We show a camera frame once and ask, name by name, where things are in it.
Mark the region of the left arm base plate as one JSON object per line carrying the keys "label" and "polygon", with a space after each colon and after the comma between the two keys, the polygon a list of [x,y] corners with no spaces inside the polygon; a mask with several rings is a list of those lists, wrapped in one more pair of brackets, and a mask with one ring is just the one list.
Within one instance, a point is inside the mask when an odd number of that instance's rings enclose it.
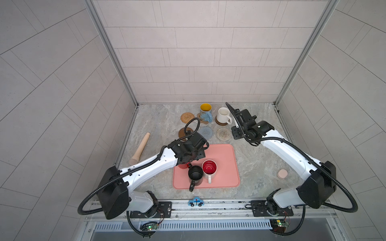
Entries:
{"label": "left arm base plate", "polygon": [[161,219],[171,217],[172,202],[161,201],[154,204],[145,213],[139,211],[131,211],[129,217],[131,219]]}

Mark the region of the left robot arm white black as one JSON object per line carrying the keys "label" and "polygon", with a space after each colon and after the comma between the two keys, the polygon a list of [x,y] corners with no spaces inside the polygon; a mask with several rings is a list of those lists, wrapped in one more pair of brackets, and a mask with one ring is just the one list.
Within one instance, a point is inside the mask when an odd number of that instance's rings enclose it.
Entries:
{"label": "left robot arm white black", "polygon": [[109,168],[96,190],[92,191],[78,206],[79,215],[102,212],[108,220],[126,211],[138,211],[153,215],[158,199],[151,191],[137,192],[136,188],[157,174],[178,165],[189,164],[205,157],[208,141],[198,132],[184,129],[185,136],[162,146],[160,152],[128,168]]}

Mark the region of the paw shaped cork coaster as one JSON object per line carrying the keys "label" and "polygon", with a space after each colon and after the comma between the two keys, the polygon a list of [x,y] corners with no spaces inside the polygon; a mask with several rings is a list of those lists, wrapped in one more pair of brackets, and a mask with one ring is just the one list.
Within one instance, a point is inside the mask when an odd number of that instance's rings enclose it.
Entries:
{"label": "paw shaped cork coaster", "polygon": [[208,121],[205,121],[205,120],[203,120],[203,119],[201,118],[201,114],[200,114],[200,113],[197,114],[197,117],[200,119],[200,122],[201,122],[202,124],[207,125],[207,124],[209,123]]}

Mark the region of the dark brown wooden coaster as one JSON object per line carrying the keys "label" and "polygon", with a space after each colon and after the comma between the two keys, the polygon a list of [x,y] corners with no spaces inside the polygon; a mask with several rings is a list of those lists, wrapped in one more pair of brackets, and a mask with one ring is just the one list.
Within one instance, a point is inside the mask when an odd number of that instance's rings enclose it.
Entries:
{"label": "dark brown wooden coaster", "polygon": [[178,133],[179,140],[185,142],[187,140],[187,136],[192,134],[193,132],[194,130],[191,128],[187,128],[186,131],[184,131],[184,128],[180,129]]}

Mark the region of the yellow inside mug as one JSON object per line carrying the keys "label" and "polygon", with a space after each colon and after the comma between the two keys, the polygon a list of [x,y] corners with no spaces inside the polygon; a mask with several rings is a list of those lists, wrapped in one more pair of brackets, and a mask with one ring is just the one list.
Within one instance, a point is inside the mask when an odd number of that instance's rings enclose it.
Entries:
{"label": "yellow inside mug", "polygon": [[212,106],[209,103],[203,103],[200,106],[201,118],[205,121],[212,122]]}

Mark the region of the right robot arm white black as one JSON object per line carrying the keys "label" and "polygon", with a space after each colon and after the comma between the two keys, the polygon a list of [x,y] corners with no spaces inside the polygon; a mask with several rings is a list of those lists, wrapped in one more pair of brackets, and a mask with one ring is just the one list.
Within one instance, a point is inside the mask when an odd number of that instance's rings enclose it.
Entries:
{"label": "right robot arm white black", "polygon": [[[303,208],[302,217],[296,228],[287,233],[272,230],[273,234],[282,237],[295,234],[304,222],[306,207],[308,206],[314,209],[326,206],[347,213],[358,211],[357,201],[348,189],[336,179],[336,167],[331,162],[323,163],[312,158],[285,139],[268,122],[264,120],[256,122],[257,117],[251,115],[248,110],[234,109],[229,103],[226,103],[226,106],[236,122],[236,125],[232,127],[234,139],[244,139],[254,147],[263,145],[270,149],[289,164],[303,180],[303,184],[298,187],[277,189],[266,198],[266,210],[271,216],[277,216],[279,210],[290,206]],[[338,188],[349,199],[352,205],[350,208],[327,203],[327,200]]]}

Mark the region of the woven rattan round coaster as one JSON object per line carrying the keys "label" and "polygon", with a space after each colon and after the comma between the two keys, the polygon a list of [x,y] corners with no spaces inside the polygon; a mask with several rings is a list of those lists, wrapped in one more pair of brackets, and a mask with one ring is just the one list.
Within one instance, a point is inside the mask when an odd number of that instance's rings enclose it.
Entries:
{"label": "woven rattan round coaster", "polygon": [[194,114],[192,114],[191,112],[185,112],[181,115],[180,117],[180,120],[187,124],[188,122],[190,122],[193,118],[195,118]]}

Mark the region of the multicolour woven round coaster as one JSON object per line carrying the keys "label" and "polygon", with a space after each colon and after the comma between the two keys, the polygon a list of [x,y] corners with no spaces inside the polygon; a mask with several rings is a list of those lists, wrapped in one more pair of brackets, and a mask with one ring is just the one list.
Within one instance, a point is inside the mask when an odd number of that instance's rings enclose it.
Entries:
{"label": "multicolour woven round coaster", "polygon": [[232,138],[232,132],[227,128],[219,128],[216,137],[221,141],[228,141]]}

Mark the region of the grey-blue woven round coaster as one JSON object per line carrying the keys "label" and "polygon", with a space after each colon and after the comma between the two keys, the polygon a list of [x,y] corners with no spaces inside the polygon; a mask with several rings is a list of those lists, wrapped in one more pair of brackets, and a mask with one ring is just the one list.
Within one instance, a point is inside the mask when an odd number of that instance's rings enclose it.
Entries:
{"label": "grey-blue woven round coaster", "polygon": [[204,137],[206,140],[209,140],[213,136],[213,131],[209,127],[202,127],[198,130],[198,133]]}

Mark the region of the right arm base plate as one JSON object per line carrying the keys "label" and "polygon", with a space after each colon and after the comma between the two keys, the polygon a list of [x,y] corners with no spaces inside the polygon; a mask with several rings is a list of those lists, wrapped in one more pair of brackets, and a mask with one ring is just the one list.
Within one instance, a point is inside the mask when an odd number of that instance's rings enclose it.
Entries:
{"label": "right arm base plate", "polygon": [[254,217],[285,217],[293,216],[291,207],[276,208],[275,211],[270,211],[264,200],[253,200],[244,206],[246,209],[252,210]]}

